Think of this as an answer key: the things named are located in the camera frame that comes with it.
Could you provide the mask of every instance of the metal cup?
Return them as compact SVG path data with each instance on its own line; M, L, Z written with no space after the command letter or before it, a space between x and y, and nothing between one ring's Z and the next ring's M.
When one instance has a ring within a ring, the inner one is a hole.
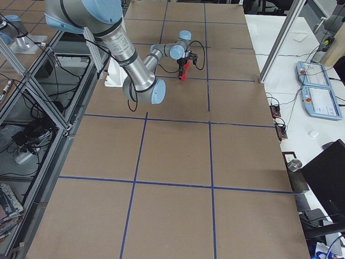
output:
M301 168L302 162L296 158L287 163L287 169L289 169L291 172L296 172Z

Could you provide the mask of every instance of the brown table surface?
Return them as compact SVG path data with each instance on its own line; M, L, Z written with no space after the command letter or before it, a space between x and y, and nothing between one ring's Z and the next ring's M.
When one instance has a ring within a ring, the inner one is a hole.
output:
M134 1L126 28L141 57L190 30L205 69L157 69L135 113L98 81L26 258L309 258L242 7Z

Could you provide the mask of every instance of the light blue joint cap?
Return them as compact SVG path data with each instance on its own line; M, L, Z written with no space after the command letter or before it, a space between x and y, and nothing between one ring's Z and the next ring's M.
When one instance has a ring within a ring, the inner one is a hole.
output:
M97 20L115 24L122 17L121 0L81 0L86 10Z
M151 103L160 104L165 97L165 82L163 79L158 79L155 86L153 87Z
M152 50L153 50L153 48L156 46L156 44L154 44L154 45L151 45L151 47L150 47L150 52L152 52Z
M1 33L1 32L0 32L0 38L1 38L1 39L4 41L4 43L7 44L7 45L13 42L13 40L11 39L10 36L8 36L8 35L6 35L6 34L4 34L4 33Z
M192 34L190 33L190 31L180 31L180 33L178 34L178 37L180 39L185 39L185 40L191 40L192 39Z
M60 31L66 31L66 32L70 32L70 33L76 33L76 34L83 34L84 33L84 29L78 28L78 27L75 27L71 24L57 20L54 17L47 15L46 13L45 13L45 20L46 20L47 24L50 27L53 27L54 29L57 29Z
M6 15L5 18L10 22L20 22L21 19L17 15Z
M175 45L170 49L170 56L173 59L180 59L183 57L184 54L184 48L180 45Z

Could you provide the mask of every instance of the power strip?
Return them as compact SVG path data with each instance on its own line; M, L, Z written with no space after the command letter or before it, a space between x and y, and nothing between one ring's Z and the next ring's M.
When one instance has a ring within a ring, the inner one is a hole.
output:
M275 131L277 132L278 139L280 141L287 139L286 131L284 130L284 127L279 126L278 124L274 124Z
M24 163L27 159L29 159L30 157L32 157L33 155L37 154L39 152L39 147L34 148L34 150L32 152L30 152L27 149L24 149L23 151L17 150L15 152L15 157L14 160L17 164L22 164Z
M270 110L273 118L281 117L279 105L270 105Z

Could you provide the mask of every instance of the white table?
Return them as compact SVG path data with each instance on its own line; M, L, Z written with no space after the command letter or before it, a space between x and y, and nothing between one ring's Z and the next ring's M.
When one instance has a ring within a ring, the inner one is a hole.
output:
M280 16L246 15L260 71L263 69L284 19L285 17ZM294 38L299 33L306 33L308 36L301 42L298 42ZM319 42L313 35L306 20L299 17L292 31L289 33L280 51L280 55L299 56L307 54L312 52L318 45ZM277 98L281 104L293 100L301 86L296 76L296 64L301 60L306 61L307 58L308 55L302 57L279 56L274 64L273 70L269 73L265 81L266 92ZM333 68L328 70L327 73L329 77L339 79ZM345 99L344 85L340 81L335 80L331 80L331 84L335 94ZM293 102L287 105L281 105L280 108L282 118L288 123ZM345 117L345 109L342 109L342 112ZM312 130L319 133L316 138L308 135L308 132ZM293 108L291 121L288 124L287 136L288 139L283 140L280 144L281 151L294 151L297 158L305 165L322 152L322 145L337 139L345 141L345 119L332 121L309 117L304 109L301 93L299 93ZM327 215L312 191L306 192L305 196L311 209L320 208Z

